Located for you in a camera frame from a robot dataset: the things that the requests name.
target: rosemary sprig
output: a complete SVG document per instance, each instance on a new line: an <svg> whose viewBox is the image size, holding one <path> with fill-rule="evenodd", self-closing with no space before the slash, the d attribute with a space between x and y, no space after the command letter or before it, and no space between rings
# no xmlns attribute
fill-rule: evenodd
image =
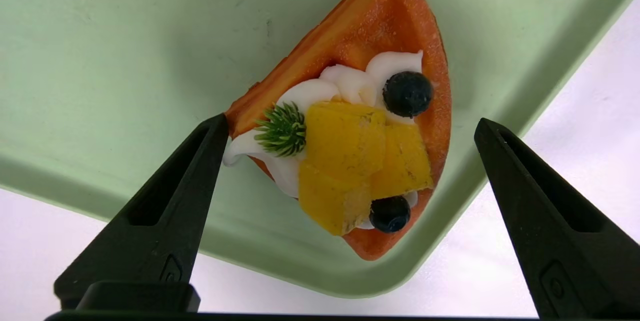
<svg viewBox="0 0 640 321"><path fill-rule="evenodd" d="M276 154L276 157L289 157L297 155L305 148L306 131L305 116L299 111L298 106L291 102L282 106L274 105L264 112L267 120L256 120L260 127L253 138L268 153Z"/></svg>

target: mango chunk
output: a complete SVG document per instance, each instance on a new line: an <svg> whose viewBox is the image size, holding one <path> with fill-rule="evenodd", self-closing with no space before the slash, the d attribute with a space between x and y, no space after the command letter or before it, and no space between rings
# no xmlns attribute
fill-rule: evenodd
<svg viewBox="0 0 640 321"><path fill-rule="evenodd" d="M382 168L384 111L363 104L318 102L306 123L306 159L339 180L363 180Z"/></svg>
<svg viewBox="0 0 640 321"><path fill-rule="evenodd" d="M386 125L382 169L371 175L373 200L434 187L429 156L417 125Z"/></svg>
<svg viewBox="0 0 640 321"><path fill-rule="evenodd" d="M369 217L371 185L368 179L345 182L304 160L299 169L300 207L335 236L349 233Z"/></svg>

